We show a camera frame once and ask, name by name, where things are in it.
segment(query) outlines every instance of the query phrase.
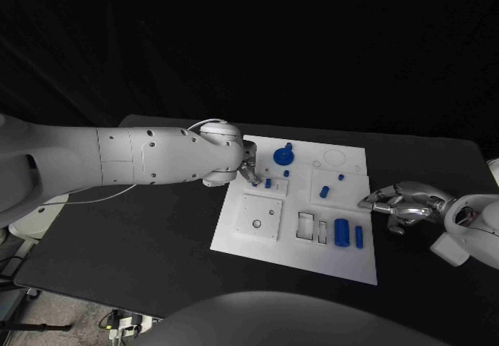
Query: metal stand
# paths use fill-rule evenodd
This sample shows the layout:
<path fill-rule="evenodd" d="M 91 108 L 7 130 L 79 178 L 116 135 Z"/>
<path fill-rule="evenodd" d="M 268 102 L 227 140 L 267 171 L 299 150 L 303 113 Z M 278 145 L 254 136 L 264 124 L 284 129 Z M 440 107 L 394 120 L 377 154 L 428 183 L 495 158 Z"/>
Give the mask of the metal stand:
<path fill-rule="evenodd" d="M 72 326 L 48 326 L 46 324 L 15 324 L 0 321 L 0 330 L 28 330 L 45 332 L 46 330 L 61 330 L 68 332 Z"/>

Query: square plate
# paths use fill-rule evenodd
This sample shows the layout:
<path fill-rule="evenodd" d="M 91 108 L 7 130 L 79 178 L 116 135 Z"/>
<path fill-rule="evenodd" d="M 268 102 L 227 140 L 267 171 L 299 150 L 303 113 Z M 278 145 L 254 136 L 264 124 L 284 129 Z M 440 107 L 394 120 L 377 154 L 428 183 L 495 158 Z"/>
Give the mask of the square plate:
<path fill-rule="evenodd" d="M 267 241 L 277 241 L 281 207 L 281 200 L 242 195 L 235 233 Z"/>

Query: black table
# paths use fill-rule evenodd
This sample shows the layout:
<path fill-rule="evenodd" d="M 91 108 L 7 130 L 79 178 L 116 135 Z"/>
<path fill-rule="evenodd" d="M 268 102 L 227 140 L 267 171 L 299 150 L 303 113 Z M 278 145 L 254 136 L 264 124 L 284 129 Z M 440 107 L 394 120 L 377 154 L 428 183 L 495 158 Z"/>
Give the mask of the black table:
<path fill-rule="evenodd" d="M 189 120 L 130 116 L 121 126 L 188 127 Z M 401 180 L 454 196 L 499 189 L 470 141 L 235 124 L 257 136 L 366 149 L 371 190 Z M 105 197 L 124 187 L 77 193 Z M 300 293 L 392 319 L 456 345 L 499 340 L 499 270 L 476 259 L 453 267 L 430 251 L 443 228 L 405 236 L 372 214 L 378 286 L 211 250 L 227 187 L 201 181 L 137 186 L 101 203 L 68 205 L 20 269 L 16 283 L 166 317 L 196 301 L 244 290 Z"/>

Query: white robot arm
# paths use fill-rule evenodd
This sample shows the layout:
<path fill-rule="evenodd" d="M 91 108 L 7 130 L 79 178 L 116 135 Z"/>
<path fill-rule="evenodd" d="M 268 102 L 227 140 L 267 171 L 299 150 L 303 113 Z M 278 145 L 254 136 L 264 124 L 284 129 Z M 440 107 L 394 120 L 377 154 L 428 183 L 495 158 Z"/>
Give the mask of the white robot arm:
<path fill-rule="evenodd" d="M 0 227 L 51 198 L 104 185 L 202 179 L 224 185 L 255 176 L 255 144 L 228 123 L 183 128 L 71 128 L 0 115 Z"/>
<path fill-rule="evenodd" d="M 420 182 L 400 182 L 371 193 L 359 207 L 388 213 L 388 230 L 400 235 L 400 225 L 413 226 L 421 220 L 443 223 L 447 232 L 431 251 L 454 266 L 473 256 L 499 269 L 499 195 L 457 199 Z"/>

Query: black backdrop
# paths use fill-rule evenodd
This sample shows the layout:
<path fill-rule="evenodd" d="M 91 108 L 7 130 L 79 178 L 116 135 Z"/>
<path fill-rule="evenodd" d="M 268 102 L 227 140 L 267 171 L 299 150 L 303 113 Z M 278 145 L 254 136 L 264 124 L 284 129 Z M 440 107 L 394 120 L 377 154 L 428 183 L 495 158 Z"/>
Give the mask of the black backdrop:
<path fill-rule="evenodd" d="M 126 2 L 2 2 L 2 112 L 51 125 L 134 113 L 444 136 L 499 156 L 495 1 Z"/>

